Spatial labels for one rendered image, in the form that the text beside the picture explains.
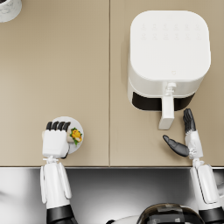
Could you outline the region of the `chicken roll with greens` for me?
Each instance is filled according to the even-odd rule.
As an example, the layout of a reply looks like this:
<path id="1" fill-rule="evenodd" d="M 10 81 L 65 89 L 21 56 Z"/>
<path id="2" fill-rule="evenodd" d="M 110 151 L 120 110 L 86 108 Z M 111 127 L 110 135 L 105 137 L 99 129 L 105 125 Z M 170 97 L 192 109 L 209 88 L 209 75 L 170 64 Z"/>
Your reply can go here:
<path id="1" fill-rule="evenodd" d="M 67 141 L 75 145 L 80 144 L 82 142 L 82 133 L 76 128 L 70 129 L 67 132 Z"/>

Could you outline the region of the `white air fryer drawer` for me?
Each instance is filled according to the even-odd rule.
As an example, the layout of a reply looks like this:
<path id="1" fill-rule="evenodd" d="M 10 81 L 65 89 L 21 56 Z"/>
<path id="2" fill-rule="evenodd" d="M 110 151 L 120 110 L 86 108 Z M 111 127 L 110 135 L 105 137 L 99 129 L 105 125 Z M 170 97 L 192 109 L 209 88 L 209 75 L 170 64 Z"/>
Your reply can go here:
<path id="1" fill-rule="evenodd" d="M 168 95 L 162 97 L 148 98 L 138 94 L 130 82 L 128 82 L 128 97 L 130 103 L 137 109 L 145 111 L 160 111 L 162 113 L 158 128 L 168 130 L 174 120 L 174 112 L 184 109 L 192 100 L 193 94 L 185 98 L 174 98 L 172 90 L 174 87 L 168 86 Z"/>

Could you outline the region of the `white air fryer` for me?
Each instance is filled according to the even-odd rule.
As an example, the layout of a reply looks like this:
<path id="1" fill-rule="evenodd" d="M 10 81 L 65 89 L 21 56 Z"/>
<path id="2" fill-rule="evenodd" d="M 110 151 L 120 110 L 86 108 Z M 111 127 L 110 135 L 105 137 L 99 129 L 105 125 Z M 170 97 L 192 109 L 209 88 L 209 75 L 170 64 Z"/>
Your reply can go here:
<path id="1" fill-rule="evenodd" d="M 130 26 L 128 97 L 141 110 L 160 111 L 172 95 L 184 109 L 211 65 L 207 23 L 187 10 L 148 10 Z"/>

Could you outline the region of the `white round plate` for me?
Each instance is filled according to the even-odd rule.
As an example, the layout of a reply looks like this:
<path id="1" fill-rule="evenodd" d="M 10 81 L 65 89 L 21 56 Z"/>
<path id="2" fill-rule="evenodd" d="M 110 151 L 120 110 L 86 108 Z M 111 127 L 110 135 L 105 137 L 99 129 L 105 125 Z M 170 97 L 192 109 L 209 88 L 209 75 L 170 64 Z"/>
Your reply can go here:
<path id="1" fill-rule="evenodd" d="M 84 131 L 81 127 L 81 124 L 69 116 L 61 116 L 57 117 L 53 120 L 54 122 L 64 122 L 64 123 L 70 123 L 68 129 L 67 129 L 67 142 L 69 145 L 68 153 L 74 153 L 77 151 L 83 142 L 84 138 Z"/>

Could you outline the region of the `dark round robot body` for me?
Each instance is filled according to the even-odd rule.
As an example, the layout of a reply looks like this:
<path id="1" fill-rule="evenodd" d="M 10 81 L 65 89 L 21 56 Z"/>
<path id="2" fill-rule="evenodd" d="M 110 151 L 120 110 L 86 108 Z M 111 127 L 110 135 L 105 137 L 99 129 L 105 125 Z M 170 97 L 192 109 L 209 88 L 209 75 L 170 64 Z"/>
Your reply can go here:
<path id="1" fill-rule="evenodd" d="M 106 224 L 205 224 L 190 207 L 173 203 L 148 206 L 140 215 L 109 220 Z"/>

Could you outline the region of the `white marbled round pot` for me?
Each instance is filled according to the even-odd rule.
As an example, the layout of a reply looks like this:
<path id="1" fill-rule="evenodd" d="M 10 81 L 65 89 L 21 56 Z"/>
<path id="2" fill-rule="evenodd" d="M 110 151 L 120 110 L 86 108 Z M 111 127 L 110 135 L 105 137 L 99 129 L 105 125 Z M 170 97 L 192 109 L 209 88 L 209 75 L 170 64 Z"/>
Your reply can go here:
<path id="1" fill-rule="evenodd" d="M 0 0 L 0 23 L 9 22 L 22 10 L 21 0 Z"/>

